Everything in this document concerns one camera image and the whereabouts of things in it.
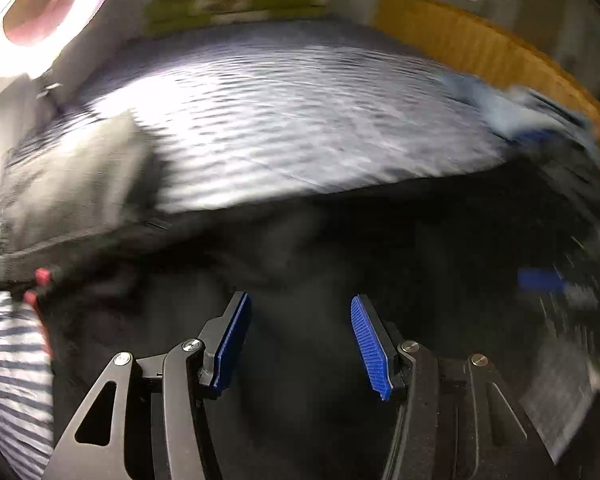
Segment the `green patterned folded blanket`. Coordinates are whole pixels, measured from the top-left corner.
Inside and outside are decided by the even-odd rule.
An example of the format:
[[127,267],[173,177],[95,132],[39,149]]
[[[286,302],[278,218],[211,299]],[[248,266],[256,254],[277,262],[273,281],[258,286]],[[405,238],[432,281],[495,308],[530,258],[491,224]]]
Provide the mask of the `green patterned folded blanket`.
[[145,32],[163,37],[197,28],[322,18],[329,0],[151,0]]

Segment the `yellow wooden slat headboard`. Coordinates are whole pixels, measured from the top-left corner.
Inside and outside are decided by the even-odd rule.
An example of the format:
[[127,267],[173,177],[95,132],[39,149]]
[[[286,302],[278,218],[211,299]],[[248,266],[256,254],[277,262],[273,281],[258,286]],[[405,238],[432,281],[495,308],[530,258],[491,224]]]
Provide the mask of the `yellow wooden slat headboard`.
[[585,114],[600,142],[600,102],[512,32],[438,0],[376,0],[373,28],[496,88],[520,84]]

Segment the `grey folded trousers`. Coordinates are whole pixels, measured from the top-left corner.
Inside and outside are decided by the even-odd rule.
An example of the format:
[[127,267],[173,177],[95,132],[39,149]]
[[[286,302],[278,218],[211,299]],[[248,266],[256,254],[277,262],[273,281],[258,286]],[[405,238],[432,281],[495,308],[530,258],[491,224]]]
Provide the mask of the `grey folded trousers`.
[[66,266],[149,220],[163,171],[154,136],[130,113],[14,160],[0,192],[0,283]]

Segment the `light blue clothes pile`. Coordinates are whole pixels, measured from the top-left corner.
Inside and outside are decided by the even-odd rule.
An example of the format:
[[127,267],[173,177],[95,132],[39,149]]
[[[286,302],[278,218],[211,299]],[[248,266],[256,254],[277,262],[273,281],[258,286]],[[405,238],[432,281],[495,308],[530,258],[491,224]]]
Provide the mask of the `light blue clothes pile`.
[[528,87],[498,90],[470,75],[445,75],[440,80],[457,101],[475,107],[490,130],[509,142],[550,132],[580,145],[600,166],[600,146],[591,119]]

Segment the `blue striped quilt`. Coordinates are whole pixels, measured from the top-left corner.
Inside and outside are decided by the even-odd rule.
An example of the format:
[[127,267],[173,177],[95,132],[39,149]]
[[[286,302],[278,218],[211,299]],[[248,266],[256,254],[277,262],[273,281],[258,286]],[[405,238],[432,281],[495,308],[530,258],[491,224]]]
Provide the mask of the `blue striped quilt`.
[[253,322],[209,410],[233,479],[375,479],[391,408],[370,393],[349,325],[369,292],[416,302],[434,234],[507,154],[444,68],[336,20],[235,25],[117,52],[67,113],[8,156],[130,113],[164,163],[140,226],[66,266],[0,283],[0,477],[37,479],[114,353],[169,349],[237,289]]

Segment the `black garment with red loops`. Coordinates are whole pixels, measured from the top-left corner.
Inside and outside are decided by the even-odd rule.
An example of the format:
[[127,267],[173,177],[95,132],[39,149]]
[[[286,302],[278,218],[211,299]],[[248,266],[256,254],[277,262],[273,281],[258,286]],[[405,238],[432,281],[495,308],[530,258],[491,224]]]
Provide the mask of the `black garment with red loops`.
[[600,173],[488,171],[208,211],[149,168],[5,182],[43,321],[47,479],[600,479]]

